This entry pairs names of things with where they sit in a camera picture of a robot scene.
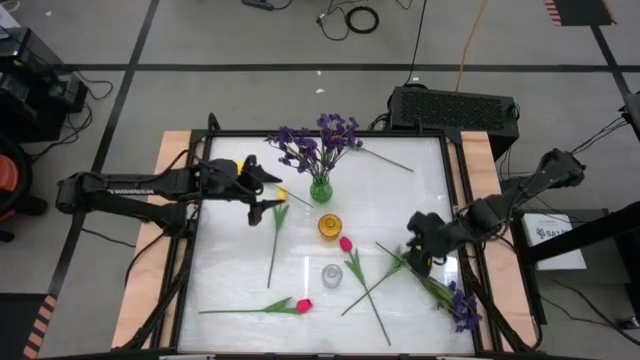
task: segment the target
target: purple iris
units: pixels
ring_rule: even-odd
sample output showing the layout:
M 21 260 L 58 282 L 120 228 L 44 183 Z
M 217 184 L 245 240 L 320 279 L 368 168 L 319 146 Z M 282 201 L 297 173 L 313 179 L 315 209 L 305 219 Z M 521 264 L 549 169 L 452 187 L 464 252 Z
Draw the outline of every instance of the purple iris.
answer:
M 456 283 L 452 281 L 449 290 L 453 292 L 453 321 L 456 323 L 456 332 L 464 330 L 474 331 L 482 316 L 478 315 L 478 304 L 474 295 L 464 296 L 460 289 L 456 289 Z
M 286 126 L 280 127 L 276 135 L 267 136 L 265 141 L 284 152 L 284 157 L 279 159 L 281 163 L 296 168 L 299 173 L 327 176 L 346 147 L 362 147 L 363 143 L 356 138 L 359 125 L 353 117 L 347 122 L 339 114 L 323 113 L 316 125 L 320 128 L 321 146 L 311 137 L 309 129 Z

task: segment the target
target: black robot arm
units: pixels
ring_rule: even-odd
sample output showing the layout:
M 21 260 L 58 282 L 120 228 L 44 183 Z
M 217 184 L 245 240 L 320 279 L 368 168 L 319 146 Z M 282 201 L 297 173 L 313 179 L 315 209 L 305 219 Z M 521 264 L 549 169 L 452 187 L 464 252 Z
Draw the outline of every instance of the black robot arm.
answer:
M 263 184 L 281 181 L 264 171 L 255 155 L 247 157 L 240 172 L 237 164 L 227 159 L 167 169 L 157 175 L 82 172 L 58 183 L 56 207 L 66 214 L 104 211 L 153 221 L 168 235 L 181 236 L 184 234 L 175 232 L 185 229 L 187 204 L 195 200 L 241 201 L 249 205 L 249 225 L 257 225 L 265 210 L 282 202 L 257 201 Z M 125 195 L 159 195 L 176 202 L 155 205 Z
M 512 186 L 503 194 L 472 202 L 449 223 L 438 214 L 416 212 L 407 225 L 414 233 L 407 244 L 409 262 L 416 271 L 428 274 L 428 259 L 444 258 L 466 243 L 490 240 L 505 228 L 514 208 L 547 189 L 580 184 L 584 169 L 569 152 L 554 149 L 542 157 L 533 175 L 512 179 Z

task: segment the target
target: green stem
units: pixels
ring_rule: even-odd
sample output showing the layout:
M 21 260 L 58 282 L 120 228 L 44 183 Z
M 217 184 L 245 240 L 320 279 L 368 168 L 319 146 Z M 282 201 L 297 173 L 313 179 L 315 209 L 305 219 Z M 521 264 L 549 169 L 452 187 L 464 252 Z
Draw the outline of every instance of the green stem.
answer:
M 264 312 L 263 310 L 207 310 L 199 311 L 199 314 L 221 314 L 221 313 L 249 313 L 249 312 Z
M 280 187 L 280 186 L 278 186 L 278 185 L 276 185 L 276 184 L 271 184 L 271 185 L 273 185 L 273 186 L 277 187 L 278 189 L 280 189 L 280 190 L 282 190 L 282 191 L 286 192 L 287 194 L 291 195 L 291 197 L 292 197 L 292 198 L 297 199 L 298 201 L 303 202 L 304 204 L 306 204 L 306 205 L 308 205 L 308 206 L 311 206 L 311 207 L 313 208 L 313 205 L 311 205 L 311 204 L 309 204 L 308 202 L 306 202 L 306 201 L 304 201 L 304 200 L 300 199 L 299 197 L 295 196 L 293 193 L 290 193 L 290 192 L 289 192 L 289 190 L 287 190 L 287 189 L 285 189 L 285 188 L 282 188 L 282 187 Z
M 349 312 L 349 310 L 351 310 L 354 306 L 358 305 L 358 303 L 359 303 L 360 301 L 362 301 L 362 299 L 364 299 L 367 295 L 369 295 L 369 293 L 371 293 L 371 292 L 373 291 L 373 289 L 375 289 L 376 287 L 378 287 L 378 285 L 380 285 L 384 280 L 386 280 L 389 276 L 391 276 L 391 275 L 393 275 L 393 274 L 395 274 L 395 272 L 394 272 L 394 273 L 387 273 L 387 274 L 385 274 L 385 276 L 383 276 L 383 277 L 382 277 L 382 279 L 378 280 L 378 282 L 377 282 L 375 285 L 373 285 L 373 286 L 371 287 L 371 289 L 369 289 L 369 291 L 367 291 L 366 293 L 364 293 L 362 296 L 360 296 L 360 298 L 359 298 L 358 300 L 356 300 L 356 302 L 354 302 L 353 304 L 351 304 L 351 306 L 349 306 L 349 307 L 347 308 L 347 310 L 345 310 L 345 311 L 342 313 L 342 315 L 341 315 L 341 316 L 344 316 L 344 315 L 345 315 L 346 313 L 348 313 L 348 312 Z
M 278 231 L 273 237 L 273 252 L 271 252 L 271 265 L 269 265 L 269 278 L 267 279 L 267 289 L 271 286 L 271 273 L 273 272 L 273 260 L 276 258 L 276 245 L 278 244 Z
M 410 168 L 408 168 L 408 167 L 406 167 L 406 166 L 404 166 L 404 165 L 402 165 L 402 164 L 399 164 L 399 163 L 397 163 L 397 162 L 395 162 L 395 161 L 393 161 L 393 160 L 391 160 L 391 159 L 387 159 L 386 157 L 384 157 L 384 156 L 382 156 L 382 155 L 378 155 L 378 154 L 374 153 L 374 152 L 373 152 L 373 151 L 371 151 L 371 150 L 367 150 L 367 149 L 365 149 L 364 147 L 361 147 L 361 148 L 360 148 L 360 150 L 364 150 L 364 151 L 368 152 L 369 154 L 371 154 L 371 155 L 373 155 L 373 156 L 376 156 L 376 157 L 378 157 L 378 158 L 380 158 L 380 159 L 382 159 L 382 160 L 384 160 L 384 161 L 386 161 L 386 162 L 389 162 L 389 163 L 391 163 L 391 164 L 393 164 L 393 165 L 399 166 L 399 167 L 401 167 L 401 168 L 403 168 L 403 169 L 405 169 L 405 170 L 407 170 L 407 171 L 411 171 L 411 172 L 413 172 L 413 169 L 410 169 Z
M 353 258 L 353 254 L 349 251 L 349 256 L 351 257 L 351 261 L 356 264 L 355 259 Z M 371 307 L 373 308 L 373 312 L 376 314 L 376 318 L 378 319 L 378 323 L 380 324 L 380 328 L 382 329 L 382 333 L 384 334 L 385 339 L 387 339 L 387 344 L 391 346 L 391 340 L 389 340 L 389 335 L 387 335 L 387 330 L 384 328 L 384 324 L 382 323 L 382 319 L 380 319 L 380 315 L 378 314 L 378 309 L 376 309 L 376 304 L 373 303 L 373 299 L 371 298 L 371 294 L 369 294 L 369 289 L 367 289 L 367 284 L 364 282 L 364 276 L 362 276 L 363 280 L 360 282 L 364 291 L 367 293 L 367 297 L 369 298 L 369 302 L 371 303 Z
M 442 296 L 437 296 L 437 290 L 430 290 L 429 286 L 436 286 L 439 287 L 440 289 L 447 289 L 447 292 L 450 293 L 449 289 L 446 288 L 444 285 L 440 284 L 440 282 L 438 282 L 437 280 L 434 281 L 429 281 L 427 278 L 425 278 L 424 276 L 418 274 L 415 270 L 413 270 L 413 268 L 411 267 L 411 265 L 409 265 L 406 260 L 398 257 L 396 254 L 392 253 L 391 251 L 387 250 L 387 248 L 385 248 L 384 246 L 380 245 L 379 242 L 376 242 L 376 245 L 378 245 L 380 248 L 382 248 L 382 250 L 384 250 L 387 254 L 393 256 L 395 259 L 399 260 L 402 262 L 402 266 L 404 266 L 405 268 L 407 268 L 409 271 L 411 271 L 411 273 L 418 279 L 418 281 L 420 281 L 420 283 L 422 284 L 422 286 L 431 293 L 431 295 L 433 295 L 434 297 L 436 297 L 436 301 L 438 301 L 438 303 L 440 304 L 440 306 L 444 307 L 445 309 L 449 310 L 449 311 L 453 311 L 452 307 L 449 304 L 443 304 L 441 301 L 439 300 L 445 300 Z

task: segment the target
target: green leaf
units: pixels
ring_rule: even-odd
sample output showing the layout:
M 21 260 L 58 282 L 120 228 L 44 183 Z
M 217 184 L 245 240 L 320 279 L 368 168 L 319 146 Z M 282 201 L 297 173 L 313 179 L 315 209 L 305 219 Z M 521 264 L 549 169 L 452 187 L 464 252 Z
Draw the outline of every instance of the green leaf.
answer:
M 402 269 L 403 265 L 404 263 L 402 261 L 402 252 L 400 251 L 400 246 L 398 246 L 393 258 L 393 262 L 391 263 L 391 268 L 389 268 L 389 271 L 387 271 L 387 276 L 391 276 L 398 272 L 398 270 Z
M 273 304 L 267 306 L 266 308 L 262 309 L 262 311 L 264 312 L 278 312 L 279 310 L 282 310 L 285 308 L 285 306 L 287 306 L 287 303 L 289 302 L 289 300 L 291 300 L 291 297 L 288 297 L 286 299 L 282 299 L 278 302 L 274 302 Z
M 358 249 L 356 249 L 355 260 L 353 263 L 360 269 L 360 255 L 358 255 Z
M 282 223 L 284 223 L 284 218 L 287 216 L 287 210 L 289 210 L 289 205 L 273 208 L 273 218 L 276 221 L 276 232 L 280 231 Z
M 353 272 L 353 275 L 356 276 L 358 281 L 360 281 L 360 283 L 364 285 L 364 276 L 362 275 L 362 271 L 360 270 L 360 268 L 358 268 L 354 263 L 347 260 L 345 260 L 344 263 L 347 264 L 347 267 L 351 270 L 351 272 Z

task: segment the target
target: floor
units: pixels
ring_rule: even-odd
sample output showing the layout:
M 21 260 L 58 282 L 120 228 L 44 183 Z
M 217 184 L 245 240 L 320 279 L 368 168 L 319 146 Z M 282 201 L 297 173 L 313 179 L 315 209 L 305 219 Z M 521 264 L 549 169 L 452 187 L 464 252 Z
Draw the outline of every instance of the floor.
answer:
M 163 132 L 203 128 L 209 112 L 224 129 L 309 125 L 328 111 L 370 122 L 385 110 L 392 88 L 407 78 L 422 2 L 414 1 L 408 11 L 394 1 L 368 3 L 380 14 L 378 29 L 331 42 L 315 24 L 326 0 L 294 0 L 278 12 L 245 7 L 239 0 L 22 1 L 12 13 L 21 25 L 31 27 L 87 78 L 115 85 L 105 100 L 89 101 L 94 122 L 80 140 L 52 150 L 35 165 L 33 192 L 53 202 L 58 180 L 92 167 L 105 173 L 151 172 Z M 428 2 L 413 81 L 454 89 L 480 3 Z M 607 67 L 611 64 L 589 27 L 554 26 L 542 0 L 489 1 L 461 91 L 513 96 L 520 105 L 521 136 L 513 146 L 511 172 L 534 169 L 544 152 L 572 149 L 618 117 L 622 98 L 612 70 L 622 71 L 632 92 L 640 89 L 640 48 L 635 46 L 640 4 L 608 3 L 618 25 L 600 29 L 618 68 Z M 362 26 L 367 21 L 354 18 Z M 339 16 L 327 18 L 325 28 L 332 36 L 344 32 Z M 101 85 L 92 88 L 97 94 L 106 91 Z M 44 145 L 26 148 L 37 151 Z M 612 133 L 580 154 L 587 165 L 582 185 L 542 198 L 562 209 L 624 207 L 638 198 L 637 146 L 630 128 Z M 70 223 L 71 217 L 53 208 L 38 219 L 4 223 L 18 235 L 0 244 L 0 264 L 11 269 L 0 272 L 0 292 L 50 291 Z M 87 216 L 85 227 L 134 241 L 139 224 L 96 213 Z M 630 315 L 622 287 L 627 278 L 610 251 L 613 243 L 594 246 L 608 250 L 584 250 L 588 272 L 551 276 L 584 290 L 611 318 Z M 42 357 L 107 351 L 111 344 L 133 252 L 86 234 L 74 250 L 64 282 L 53 285 L 59 302 Z M 545 280 L 548 275 L 540 277 L 547 298 L 574 316 L 594 318 L 579 298 Z M 606 359 L 636 353 L 610 329 L 568 320 L 546 304 L 545 310 L 544 351 Z

